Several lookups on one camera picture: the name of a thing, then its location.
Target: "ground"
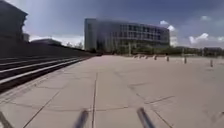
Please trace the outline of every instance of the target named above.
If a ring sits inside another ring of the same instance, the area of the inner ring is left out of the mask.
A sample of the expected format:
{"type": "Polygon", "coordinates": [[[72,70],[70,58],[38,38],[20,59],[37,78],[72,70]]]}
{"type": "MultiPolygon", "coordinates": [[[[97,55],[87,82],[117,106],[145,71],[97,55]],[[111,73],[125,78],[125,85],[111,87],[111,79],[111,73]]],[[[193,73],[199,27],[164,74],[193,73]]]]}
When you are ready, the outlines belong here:
{"type": "Polygon", "coordinates": [[[0,95],[15,128],[72,128],[83,109],[86,128],[223,128],[224,60],[94,57],[0,95]]]}

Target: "blue sky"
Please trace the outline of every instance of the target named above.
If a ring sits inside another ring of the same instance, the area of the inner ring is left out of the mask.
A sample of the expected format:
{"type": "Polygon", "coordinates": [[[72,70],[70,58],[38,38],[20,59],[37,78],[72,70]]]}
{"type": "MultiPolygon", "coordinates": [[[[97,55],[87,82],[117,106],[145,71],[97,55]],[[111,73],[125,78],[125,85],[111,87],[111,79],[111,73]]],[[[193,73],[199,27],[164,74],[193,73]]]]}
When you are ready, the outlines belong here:
{"type": "Polygon", "coordinates": [[[84,18],[167,27],[172,45],[224,48],[224,0],[6,0],[29,15],[32,39],[83,40],[84,18]]]}

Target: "building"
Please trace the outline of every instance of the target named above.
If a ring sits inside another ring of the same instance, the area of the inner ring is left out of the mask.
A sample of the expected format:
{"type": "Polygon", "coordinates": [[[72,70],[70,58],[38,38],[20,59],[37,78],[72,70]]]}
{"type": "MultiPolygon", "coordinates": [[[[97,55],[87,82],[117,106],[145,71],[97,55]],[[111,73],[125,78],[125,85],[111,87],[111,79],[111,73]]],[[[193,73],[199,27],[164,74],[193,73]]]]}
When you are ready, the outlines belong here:
{"type": "Polygon", "coordinates": [[[167,28],[117,21],[85,19],[85,50],[113,52],[130,47],[167,47],[167,28]]]}
{"type": "Polygon", "coordinates": [[[40,39],[40,40],[33,40],[30,43],[36,43],[36,44],[47,44],[47,45],[60,45],[61,42],[53,39],[40,39]]]}
{"type": "Polygon", "coordinates": [[[22,42],[22,27],[27,13],[0,0],[0,43],[22,42]]]}

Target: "white cloud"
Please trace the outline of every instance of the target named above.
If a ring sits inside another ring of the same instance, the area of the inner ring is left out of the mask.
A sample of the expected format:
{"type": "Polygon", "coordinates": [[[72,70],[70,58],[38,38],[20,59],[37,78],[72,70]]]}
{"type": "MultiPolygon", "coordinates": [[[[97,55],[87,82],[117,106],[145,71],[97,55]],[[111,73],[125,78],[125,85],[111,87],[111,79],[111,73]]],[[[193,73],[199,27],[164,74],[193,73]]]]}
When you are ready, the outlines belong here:
{"type": "Polygon", "coordinates": [[[168,27],[168,29],[169,29],[171,32],[176,31],[176,28],[175,28],[173,25],[170,25],[170,26],[168,27]]]}
{"type": "Polygon", "coordinates": [[[72,35],[65,35],[65,36],[30,36],[30,41],[43,39],[43,38],[52,38],[54,40],[58,40],[62,42],[62,45],[67,45],[70,43],[72,45],[77,45],[78,43],[82,42],[84,44],[84,36],[72,36],[72,35]]]}
{"type": "Polygon", "coordinates": [[[224,36],[223,37],[214,37],[210,36],[207,33],[203,33],[198,37],[189,37],[190,43],[192,46],[199,47],[223,47],[224,45],[224,36]]]}
{"type": "Polygon", "coordinates": [[[208,16],[201,16],[201,20],[202,20],[202,21],[210,21],[210,20],[211,20],[211,17],[208,17],[208,16]]]}
{"type": "Polygon", "coordinates": [[[160,21],[160,25],[169,25],[169,23],[165,20],[160,21]]]}

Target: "wall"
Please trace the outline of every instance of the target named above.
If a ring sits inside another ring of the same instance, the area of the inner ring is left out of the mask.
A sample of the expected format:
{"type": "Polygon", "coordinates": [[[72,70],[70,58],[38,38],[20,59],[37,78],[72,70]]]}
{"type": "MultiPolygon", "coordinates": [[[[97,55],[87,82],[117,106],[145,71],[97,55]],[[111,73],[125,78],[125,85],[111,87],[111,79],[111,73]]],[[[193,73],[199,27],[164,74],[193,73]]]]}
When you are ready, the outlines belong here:
{"type": "Polygon", "coordinates": [[[0,38],[0,58],[15,58],[28,56],[90,56],[91,54],[85,51],[76,50],[67,47],[51,46],[46,44],[30,44],[16,43],[7,41],[3,43],[0,38]]]}

